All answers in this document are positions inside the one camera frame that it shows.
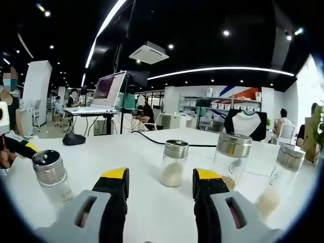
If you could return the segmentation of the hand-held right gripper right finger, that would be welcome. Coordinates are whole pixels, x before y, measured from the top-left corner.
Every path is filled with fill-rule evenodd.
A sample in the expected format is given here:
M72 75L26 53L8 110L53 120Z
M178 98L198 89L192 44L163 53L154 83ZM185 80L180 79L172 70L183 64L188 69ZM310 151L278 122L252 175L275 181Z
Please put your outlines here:
M256 207L229 190L216 172L193 169L192 183L198 242L275 242L282 234L262 222Z

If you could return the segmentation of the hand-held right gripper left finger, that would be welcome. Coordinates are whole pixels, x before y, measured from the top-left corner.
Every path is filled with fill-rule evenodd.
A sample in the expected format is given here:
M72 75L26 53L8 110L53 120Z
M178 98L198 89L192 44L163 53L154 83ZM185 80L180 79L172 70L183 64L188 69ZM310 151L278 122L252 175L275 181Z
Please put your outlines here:
M92 190L67 202L57 220L35 232L44 242L123 242L129 169L103 173Z

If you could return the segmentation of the person's left hand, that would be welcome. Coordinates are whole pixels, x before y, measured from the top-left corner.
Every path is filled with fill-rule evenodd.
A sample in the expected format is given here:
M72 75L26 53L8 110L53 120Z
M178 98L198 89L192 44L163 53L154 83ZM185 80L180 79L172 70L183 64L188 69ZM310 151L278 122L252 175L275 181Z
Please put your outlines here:
M10 152L8 149L1 151L1 169L8 169L12 166L14 160L16 159L16 154Z

